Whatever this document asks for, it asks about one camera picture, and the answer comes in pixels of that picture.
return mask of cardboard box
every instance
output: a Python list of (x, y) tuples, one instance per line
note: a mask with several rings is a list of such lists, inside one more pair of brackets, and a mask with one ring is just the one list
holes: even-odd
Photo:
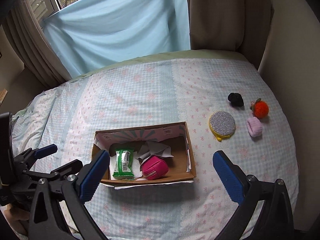
[(120, 147), (134, 147), (135, 151), (139, 151), (147, 140), (158, 141), (171, 147), (173, 158), (164, 159), (169, 166), (169, 172), (165, 176), (155, 180), (145, 178), (111, 180), (108, 169), (101, 182), (115, 189), (193, 182), (193, 178), (196, 177), (196, 166), (186, 122), (97, 131), (92, 159), (101, 149), (107, 150), (110, 156), (114, 156), (115, 149)]

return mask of beige wall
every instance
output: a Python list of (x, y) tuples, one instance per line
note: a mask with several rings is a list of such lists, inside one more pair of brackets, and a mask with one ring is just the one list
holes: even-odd
[(33, 98), (45, 90), (44, 86), (24, 68), (23, 62), (12, 49), (0, 26), (0, 91), (5, 88), (8, 94), (0, 106), (0, 113), (25, 108)]
[(290, 124), (300, 165), (295, 228), (320, 213), (320, 23), (305, 0), (272, 0), (274, 16), (259, 72)]
[(11, 47), (7, 37), (4, 34), (2, 26), (0, 26), (0, 91), (9, 89), (13, 80), (24, 69), (23, 62)]

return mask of orange pom-pom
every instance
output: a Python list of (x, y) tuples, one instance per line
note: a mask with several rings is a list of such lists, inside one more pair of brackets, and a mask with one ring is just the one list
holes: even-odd
[(268, 115), (269, 107), (266, 102), (258, 101), (254, 104), (253, 114), (255, 117), (261, 119)]

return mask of mattress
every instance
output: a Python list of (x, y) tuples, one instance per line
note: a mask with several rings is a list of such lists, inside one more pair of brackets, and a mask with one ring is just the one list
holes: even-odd
[[(243, 109), (230, 106), (231, 92), (242, 95)], [(250, 102), (269, 105), (262, 138), (250, 137)], [(218, 142), (208, 119), (227, 111), (236, 121), (230, 139)], [(15, 117), (14, 154), (55, 143), (58, 152), (38, 160), (35, 171), (79, 159), (91, 161), (94, 133), (125, 127), (186, 121), (196, 161), (194, 183), (115, 190), (100, 184), (87, 202), (89, 213), (109, 239), (213, 239), (237, 208), (215, 169), (212, 155), (223, 150), (246, 174), (285, 181), (292, 209), (298, 195), (293, 136), (282, 109), (256, 69), (241, 54), (185, 51), (149, 56), (108, 66), (38, 95)], [(75, 228), (64, 203), (68, 225)], [(258, 207), (244, 233), (248, 236)]]

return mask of silver glitter disc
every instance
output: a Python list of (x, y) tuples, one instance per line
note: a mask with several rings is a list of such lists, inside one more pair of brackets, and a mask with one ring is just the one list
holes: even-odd
[(225, 111), (218, 111), (213, 113), (209, 119), (211, 129), (221, 135), (228, 136), (235, 132), (236, 122), (231, 114)]

